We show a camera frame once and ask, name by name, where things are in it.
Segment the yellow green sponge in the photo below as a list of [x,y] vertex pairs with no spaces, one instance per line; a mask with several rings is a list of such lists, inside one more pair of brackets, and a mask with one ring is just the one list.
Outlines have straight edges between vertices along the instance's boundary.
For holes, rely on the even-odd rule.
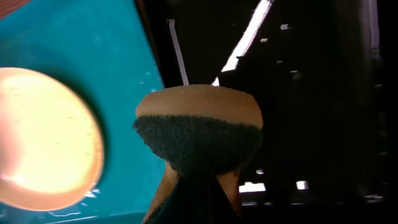
[[261,109],[249,93],[185,85],[146,95],[134,129],[165,161],[144,223],[240,223],[239,173],[262,145]]

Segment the yellow-green plate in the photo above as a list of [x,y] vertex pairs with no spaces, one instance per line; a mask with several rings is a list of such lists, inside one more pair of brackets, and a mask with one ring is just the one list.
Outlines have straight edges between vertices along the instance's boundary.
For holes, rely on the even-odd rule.
[[1,202],[33,211],[82,200],[104,164],[100,126],[69,87],[25,68],[1,69]]

